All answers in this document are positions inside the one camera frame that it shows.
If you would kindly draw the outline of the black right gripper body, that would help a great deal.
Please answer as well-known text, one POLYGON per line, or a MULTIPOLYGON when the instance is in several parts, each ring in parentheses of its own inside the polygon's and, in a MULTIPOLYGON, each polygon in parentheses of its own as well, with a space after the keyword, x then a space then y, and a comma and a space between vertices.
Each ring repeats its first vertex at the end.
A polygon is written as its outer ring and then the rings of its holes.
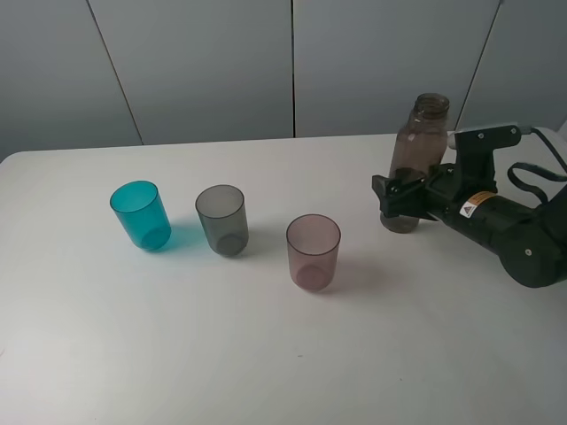
POLYGON ((421 205, 416 217, 442 220, 447 225, 468 219, 476 226, 494 226, 494 211, 487 207, 478 205, 469 216, 461 213, 464 204, 479 192, 496 193, 493 162, 444 164, 435 169, 418 192, 421 205))

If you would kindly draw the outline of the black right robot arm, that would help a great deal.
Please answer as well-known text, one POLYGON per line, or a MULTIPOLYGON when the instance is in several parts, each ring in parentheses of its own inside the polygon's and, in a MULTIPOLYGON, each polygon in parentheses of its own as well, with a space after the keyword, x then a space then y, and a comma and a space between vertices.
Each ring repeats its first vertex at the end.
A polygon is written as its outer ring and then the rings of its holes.
POLYGON ((542 189, 514 174, 527 171, 552 182, 566 177, 541 166, 516 162, 508 170, 514 186, 535 195, 540 204, 521 205, 497 194, 496 188, 474 182, 460 188, 458 167, 435 166, 425 181, 429 214, 494 253, 508 275, 528 288, 544 288, 566 280, 566 189, 549 199, 542 189))

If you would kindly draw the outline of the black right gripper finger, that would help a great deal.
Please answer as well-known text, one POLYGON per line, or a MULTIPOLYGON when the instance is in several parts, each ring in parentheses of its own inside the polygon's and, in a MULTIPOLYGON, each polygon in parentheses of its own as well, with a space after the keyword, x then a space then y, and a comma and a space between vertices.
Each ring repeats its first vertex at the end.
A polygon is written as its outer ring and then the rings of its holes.
POLYGON ((374 175, 371 186, 379 199, 380 211, 386 218, 428 217, 424 178, 404 182, 401 179, 374 175))

